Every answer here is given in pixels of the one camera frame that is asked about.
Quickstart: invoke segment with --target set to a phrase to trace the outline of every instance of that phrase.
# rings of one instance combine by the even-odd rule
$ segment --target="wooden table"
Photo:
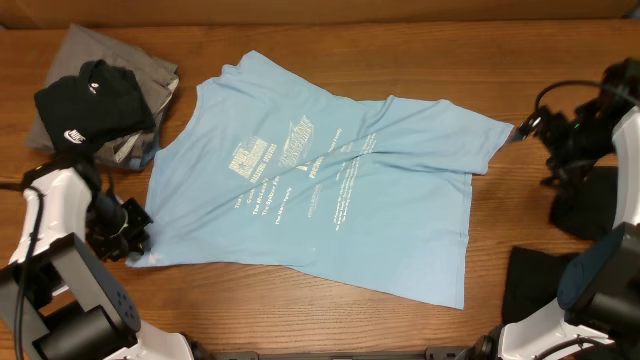
[[[177,27],[101,30],[180,65],[180,86],[162,144],[184,128],[195,86],[255,49],[338,95],[445,98],[497,120],[521,123],[536,94],[564,79],[599,80],[604,69],[640,57],[640,22],[495,22],[331,27]],[[24,146],[43,84],[64,31],[0,32],[0,179],[18,180],[47,159]],[[595,95],[557,90],[556,109]],[[473,179],[465,310],[347,286],[281,267],[209,264],[134,270],[108,268],[128,288],[144,319],[183,331],[210,350],[262,353],[418,350],[467,345],[500,322],[512,246],[561,254],[589,244],[548,224],[554,193],[539,185],[547,154],[531,140],[501,150],[486,176]],[[145,200],[151,167],[116,174],[122,197]],[[0,263],[21,232],[17,194],[0,202]],[[0,332],[0,358],[13,357]]]

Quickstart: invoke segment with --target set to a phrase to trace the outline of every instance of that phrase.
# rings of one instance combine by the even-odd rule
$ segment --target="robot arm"
[[[613,227],[640,223],[640,109],[633,107],[613,129],[618,156],[618,199]]]
[[[44,194],[38,242],[26,269],[40,206],[35,191],[26,189],[22,238],[9,265],[0,270],[0,316],[14,333],[17,279],[28,270],[22,344],[29,358],[198,360],[184,336],[142,321],[127,291],[98,260],[115,261],[142,251],[141,243],[148,238],[144,227],[151,219],[137,202],[121,204],[112,193],[101,192],[95,166],[82,159],[58,159],[40,166],[25,174],[26,185]],[[91,231],[85,235],[87,224]],[[75,301],[50,315],[40,313],[65,291]]]

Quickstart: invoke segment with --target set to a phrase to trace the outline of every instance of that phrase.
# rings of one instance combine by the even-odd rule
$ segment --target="nike logo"
[[[64,132],[64,137],[74,144],[82,144],[82,142],[86,140],[78,130],[67,130]]]

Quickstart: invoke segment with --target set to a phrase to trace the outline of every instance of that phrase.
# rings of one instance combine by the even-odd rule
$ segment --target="black cloth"
[[[514,247],[509,258],[507,286],[502,303],[504,324],[522,321],[556,298],[560,277],[578,254],[551,256],[540,251]],[[616,339],[624,355],[591,348],[575,354],[576,360],[640,359],[638,338]]]
[[[561,257],[514,247],[509,258],[502,321],[519,322],[556,298],[560,277],[577,254]]]
[[[551,223],[583,240],[600,240],[613,227],[617,191],[618,168],[596,166],[580,189],[556,196]]]
[[[56,152],[94,153],[107,141],[155,128],[131,70],[103,60],[82,65],[34,95]]]

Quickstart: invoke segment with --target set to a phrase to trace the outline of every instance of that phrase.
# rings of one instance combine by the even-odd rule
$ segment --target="light blue t-shirt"
[[[471,174],[512,126],[448,101],[334,96],[252,51],[156,154],[136,267],[240,262],[462,308]]]

